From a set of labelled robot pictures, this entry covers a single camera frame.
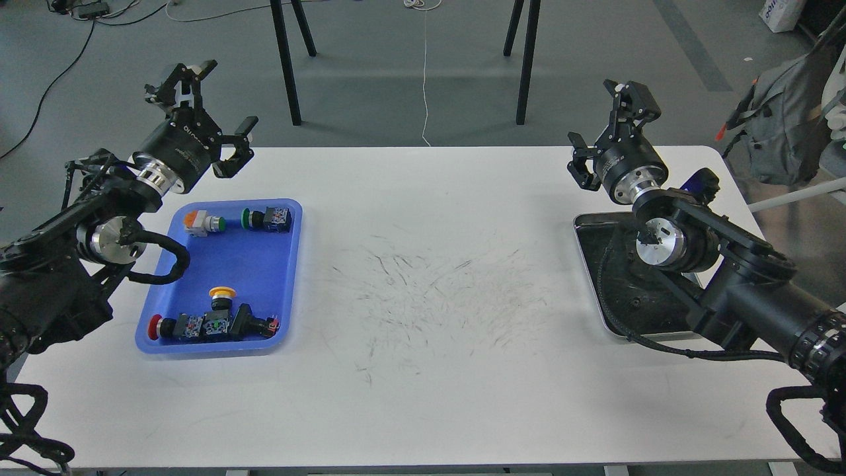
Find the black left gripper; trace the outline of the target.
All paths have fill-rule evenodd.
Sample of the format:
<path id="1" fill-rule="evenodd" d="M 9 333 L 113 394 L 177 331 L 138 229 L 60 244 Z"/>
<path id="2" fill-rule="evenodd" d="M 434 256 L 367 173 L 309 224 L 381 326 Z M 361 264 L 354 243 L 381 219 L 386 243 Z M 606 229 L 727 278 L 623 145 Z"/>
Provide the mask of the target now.
<path id="1" fill-rule="evenodd" d="M 160 85 L 145 85 L 145 101 L 164 111 L 165 120 L 132 161 L 139 167 L 137 178 L 160 196 L 189 193 L 211 164 L 215 177 L 233 178 L 254 157 L 250 133 L 259 118 L 247 116 L 235 133 L 223 136 L 203 106 L 202 79 L 217 65 L 214 59 L 193 66 L 178 63 Z M 219 160 L 221 145 L 235 148 L 229 159 Z"/>

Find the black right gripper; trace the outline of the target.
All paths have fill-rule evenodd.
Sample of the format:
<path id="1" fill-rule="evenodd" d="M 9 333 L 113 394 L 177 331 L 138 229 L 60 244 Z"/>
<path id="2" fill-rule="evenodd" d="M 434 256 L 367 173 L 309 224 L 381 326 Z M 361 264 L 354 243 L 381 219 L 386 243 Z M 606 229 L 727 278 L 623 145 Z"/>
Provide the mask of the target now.
<path id="1" fill-rule="evenodd" d="M 611 201 L 632 204 L 641 192 L 662 186 L 669 175 L 642 133 L 646 124 L 661 117 L 662 109 L 644 84 L 604 79 L 602 85 L 613 97 L 608 126 L 595 147 L 579 133 L 568 132 L 573 153 L 567 169 L 582 190 L 597 192 L 602 185 Z M 595 160 L 594 173 L 587 168 L 589 160 Z"/>

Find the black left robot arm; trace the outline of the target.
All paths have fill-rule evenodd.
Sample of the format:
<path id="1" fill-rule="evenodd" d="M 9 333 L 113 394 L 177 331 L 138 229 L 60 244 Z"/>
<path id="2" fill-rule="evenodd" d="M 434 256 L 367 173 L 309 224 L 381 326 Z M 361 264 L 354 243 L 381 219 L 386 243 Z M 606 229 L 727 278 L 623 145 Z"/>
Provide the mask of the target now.
<path id="1" fill-rule="evenodd" d="M 13 457 L 30 447 L 69 475 L 73 449 L 46 439 L 36 425 L 48 392 L 13 383 L 8 370 L 24 354 L 81 340 L 114 316 L 109 297 L 122 280 L 170 284 L 187 271 L 185 246 L 144 229 L 139 217 L 156 213 L 163 196 L 186 194 L 206 171 L 232 178 L 254 157 L 250 132 L 257 117 L 226 135 L 202 102 L 202 79 L 217 62 L 178 63 L 160 85 L 146 85 L 146 102 L 165 120 L 129 160 L 106 149 L 69 161 L 61 211 L 2 249 L 2 459 L 48 475 Z"/>

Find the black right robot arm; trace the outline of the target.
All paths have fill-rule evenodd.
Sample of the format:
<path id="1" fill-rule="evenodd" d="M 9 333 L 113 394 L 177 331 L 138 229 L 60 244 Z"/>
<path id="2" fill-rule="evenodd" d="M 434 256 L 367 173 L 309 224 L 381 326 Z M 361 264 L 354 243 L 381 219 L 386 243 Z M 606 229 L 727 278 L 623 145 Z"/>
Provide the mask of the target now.
<path id="1" fill-rule="evenodd" d="M 770 360 L 794 368 L 808 385 L 773 389 L 765 412 L 801 460 L 844 474 L 843 459 L 816 452 L 782 410 L 788 400 L 821 399 L 823 422 L 844 444 L 844 313 L 795 286 L 794 262 L 769 242 L 711 211 L 719 181 L 710 169 L 695 172 L 680 188 L 665 188 L 668 168 L 642 133 L 661 114 L 649 88 L 612 79 L 604 87 L 613 97 L 609 123 L 594 145 L 568 133 L 573 147 L 568 171 L 580 188 L 603 188 L 611 201 L 632 208 L 638 259 L 685 304 L 689 328 L 718 350 L 665 346 L 619 319 L 602 288 L 613 244 L 605 247 L 596 270 L 602 313 L 626 340 L 659 352 L 717 362 Z"/>

